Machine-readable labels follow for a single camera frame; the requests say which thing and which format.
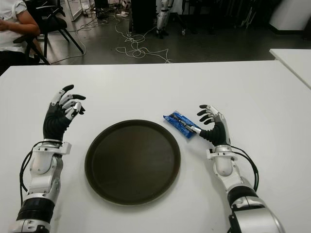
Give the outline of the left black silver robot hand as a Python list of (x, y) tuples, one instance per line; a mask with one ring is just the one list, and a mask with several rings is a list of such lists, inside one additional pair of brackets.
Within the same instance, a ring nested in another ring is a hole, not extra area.
[(73, 119), (83, 115), (85, 109), (81, 104), (86, 97), (70, 94), (74, 85), (68, 85), (58, 90), (52, 98), (43, 122), (43, 138), (62, 141), (63, 136)]

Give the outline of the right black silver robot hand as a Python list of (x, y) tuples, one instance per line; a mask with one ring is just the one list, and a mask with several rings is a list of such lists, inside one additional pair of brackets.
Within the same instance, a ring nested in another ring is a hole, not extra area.
[(212, 124), (213, 127), (209, 130), (204, 130), (198, 126), (187, 125), (186, 128), (209, 141), (215, 147), (221, 145), (230, 146), (229, 132), (224, 115), (212, 105), (203, 104), (199, 108), (201, 109), (197, 113), (201, 117), (199, 121), (204, 125)]

